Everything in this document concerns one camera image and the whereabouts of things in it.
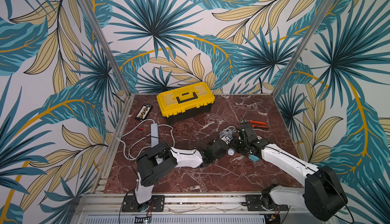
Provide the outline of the grey white power strip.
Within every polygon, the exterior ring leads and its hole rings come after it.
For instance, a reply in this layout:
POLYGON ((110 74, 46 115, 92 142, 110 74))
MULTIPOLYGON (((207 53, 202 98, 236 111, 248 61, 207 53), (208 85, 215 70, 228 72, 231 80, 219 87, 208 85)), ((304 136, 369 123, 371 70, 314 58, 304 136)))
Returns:
POLYGON ((219 133, 219 138, 223 140, 227 146, 233 146, 233 144, 236 143, 238 139, 237 132, 238 129, 236 126, 229 125, 219 133))

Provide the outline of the teal power strip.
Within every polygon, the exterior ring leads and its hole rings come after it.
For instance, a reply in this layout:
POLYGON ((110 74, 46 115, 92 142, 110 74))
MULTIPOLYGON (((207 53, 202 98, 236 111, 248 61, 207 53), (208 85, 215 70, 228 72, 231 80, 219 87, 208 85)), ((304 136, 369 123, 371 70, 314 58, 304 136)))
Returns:
POLYGON ((252 154, 249 154, 248 155, 248 158, 253 161, 254 163, 258 162, 260 160, 259 157, 255 156, 255 155, 252 155, 252 154))

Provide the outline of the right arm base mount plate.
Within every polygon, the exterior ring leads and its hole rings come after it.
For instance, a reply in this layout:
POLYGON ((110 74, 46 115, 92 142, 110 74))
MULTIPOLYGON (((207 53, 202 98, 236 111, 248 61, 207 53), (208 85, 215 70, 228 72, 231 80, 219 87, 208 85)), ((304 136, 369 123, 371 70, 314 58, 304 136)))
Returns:
POLYGON ((245 201, 241 203, 248 211, 287 211, 287 205, 276 205, 270 197, 263 195, 245 195, 245 201))

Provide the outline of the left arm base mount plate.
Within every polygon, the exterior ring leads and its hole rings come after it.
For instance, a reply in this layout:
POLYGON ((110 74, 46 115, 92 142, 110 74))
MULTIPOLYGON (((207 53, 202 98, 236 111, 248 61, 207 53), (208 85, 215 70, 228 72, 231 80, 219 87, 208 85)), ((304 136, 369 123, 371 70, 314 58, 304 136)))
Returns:
POLYGON ((135 195, 126 196, 121 206, 122 212, 163 212, 165 205, 164 195, 153 195, 151 199, 143 204, 139 204, 135 195))

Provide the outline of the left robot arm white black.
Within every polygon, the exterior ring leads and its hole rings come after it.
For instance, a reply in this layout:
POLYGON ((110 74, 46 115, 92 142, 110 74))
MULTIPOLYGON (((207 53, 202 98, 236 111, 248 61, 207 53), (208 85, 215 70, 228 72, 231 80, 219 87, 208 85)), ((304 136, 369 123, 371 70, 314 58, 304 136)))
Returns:
POLYGON ((149 203, 154 185, 175 168, 206 168, 221 159, 229 150, 229 142, 216 139, 207 148, 182 150, 167 142, 153 146, 136 159, 137 187, 135 198, 139 205, 149 203))

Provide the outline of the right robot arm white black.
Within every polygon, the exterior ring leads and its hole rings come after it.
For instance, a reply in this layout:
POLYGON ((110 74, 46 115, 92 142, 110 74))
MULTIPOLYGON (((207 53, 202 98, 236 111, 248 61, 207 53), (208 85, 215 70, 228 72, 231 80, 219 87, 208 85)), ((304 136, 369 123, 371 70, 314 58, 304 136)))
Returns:
POLYGON ((220 135, 235 152, 251 161, 268 162, 290 175, 301 187, 271 185, 251 204, 266 211, 282 205, 306 209, 320 221, 328 221, 347 206, 348 199, 334 170, 318 167, 282 150, 268 139, 258 136, 252 127, 243 123, 238 128, 227 128, 220 135))

